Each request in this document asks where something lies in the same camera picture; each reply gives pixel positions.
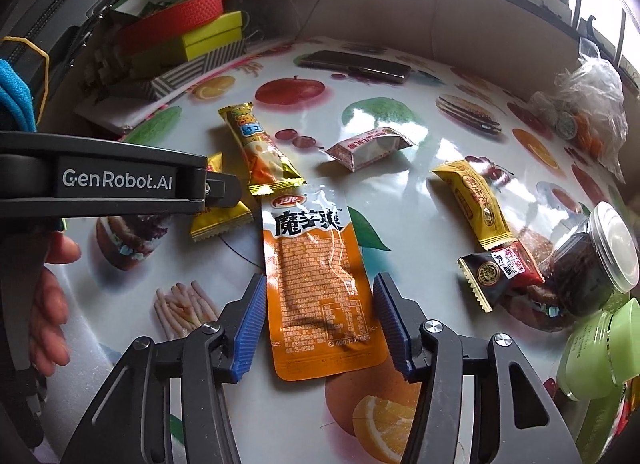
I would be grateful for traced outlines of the person's left hand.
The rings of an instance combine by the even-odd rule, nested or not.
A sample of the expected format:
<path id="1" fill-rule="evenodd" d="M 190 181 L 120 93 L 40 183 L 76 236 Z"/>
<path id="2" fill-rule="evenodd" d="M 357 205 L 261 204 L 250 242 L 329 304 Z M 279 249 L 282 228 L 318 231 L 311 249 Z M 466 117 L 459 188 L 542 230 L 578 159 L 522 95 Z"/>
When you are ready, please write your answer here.
<path id="1" fill-rule="evenodd" d="M 68 265 L 81 256 L 80 247 L 61 232 L 50 235 L 46 265 Z M 70 363 L 62 326 L 68 321 L 70 308 L 56 276 L 42 267 L 36 285 L 29 324 L 29 358 L 35 368 L 50 377 L 58 366 Z"/>

